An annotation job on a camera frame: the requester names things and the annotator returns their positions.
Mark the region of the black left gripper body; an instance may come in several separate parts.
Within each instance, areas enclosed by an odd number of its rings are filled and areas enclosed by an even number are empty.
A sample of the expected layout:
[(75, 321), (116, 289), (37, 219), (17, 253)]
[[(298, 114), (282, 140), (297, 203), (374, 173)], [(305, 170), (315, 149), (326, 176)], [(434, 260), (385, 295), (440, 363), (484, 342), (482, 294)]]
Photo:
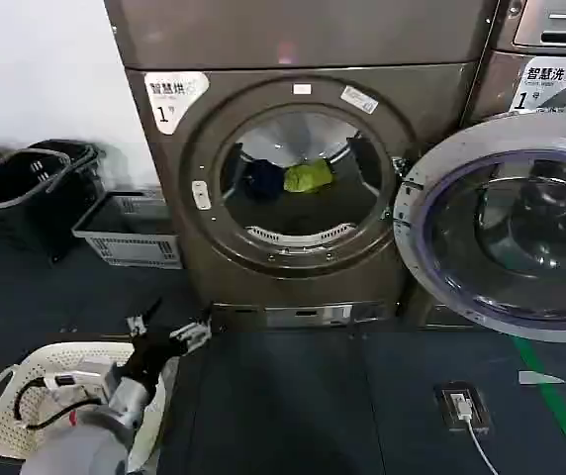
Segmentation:
[(171, 336), (171, 330), (166, 327), (134, 336), (132, 344), (134, 352), (122, 366), (122, 376), (140, 383), (149, 394), (155, 393), (167, 361), (186, 354), (186, 342)]

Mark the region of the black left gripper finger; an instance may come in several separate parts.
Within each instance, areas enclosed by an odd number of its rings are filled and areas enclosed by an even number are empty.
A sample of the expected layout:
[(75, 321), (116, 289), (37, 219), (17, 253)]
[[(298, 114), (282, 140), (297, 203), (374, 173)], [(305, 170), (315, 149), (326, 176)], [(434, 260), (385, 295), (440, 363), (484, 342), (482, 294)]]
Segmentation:
[(144, 335), (147, 332), (148, 323), (161, 305), (161, 298), (157, 298), (144, 310), (135, 313), (133, 316), (126, 317), (126, 323), (131, 337)]
[(205, 310), (193, 322), (170, 332), (169, 347), (174, 354), (190, 354), (205, 345), (211, 337), (211, 313)]

